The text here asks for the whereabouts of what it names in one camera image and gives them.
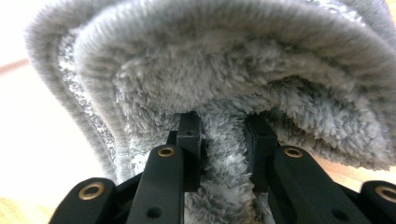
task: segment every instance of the pile fabric fold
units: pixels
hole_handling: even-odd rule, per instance
[[[26,45],[117,183],[197,112],[208,158],[186,223],[274,222],[249,180],[252,114],[283,145],[396,164],[396,35],[382,0],[63,0],[37,13]]]

